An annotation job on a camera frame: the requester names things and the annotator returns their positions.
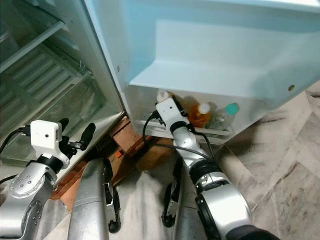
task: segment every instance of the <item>marble floor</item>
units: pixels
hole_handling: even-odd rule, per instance
[[[282,240],[320,239],[320,81],[221,146],[217,155],[256,226]],[[150,171],[135,170],[117,187],[122,228],[111,240],[172,239],[173,228],[163,227],[161,213],[175,159]],[[66,215],[44,239],[67,239],[69,221]]]

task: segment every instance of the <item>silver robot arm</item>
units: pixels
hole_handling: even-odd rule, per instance
[[[183,114],[180,104],[169,97],[156,105],[160,122],[165,124],[172,133],[173,145],[187,150],[195,150],[208,156],[196,141],[190,131],[188,118]],[[227,176],[221,171],[214,159],[208,160],[199,154],[183,149],[177,149],[184,166],[187,168],[197,192],[195,198],[198,215],[205,233],[210,240],[233,239],[266,239],[278,240],[271,233],[253,226],[251,211],[241,193],[233,186]],[[175,216],[175,201],[171,201],[163,214]]]
[[[57,173],[69,165],[77,149],[85,150],[96,126],[91,123],[79,142],[62,136],[68,120],[59,123],[33,121],[29,136],[37,161],[31,160],[9,186],[8,196],[0,207],[0,239],[34,239],[42,216],[42,209],[51,196]]]

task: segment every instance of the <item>plastic bottle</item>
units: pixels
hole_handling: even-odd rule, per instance
[[[210,106],[208,103],[194,105],[189,112],[189,121],[194,127],[203,128],[210,120]]]
[[[220,108],[214,113],[212,120],[206,124],[206,127],[208,129],[225,130],[232,124],[237,112],[239,112],[239,105],[235,102]]]

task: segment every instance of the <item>teal bottle cap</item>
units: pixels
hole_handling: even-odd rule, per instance
[[[236,103],[231,103],[225,107],[225,112],[229,115],[235,115],[239,112],[239,106]]]

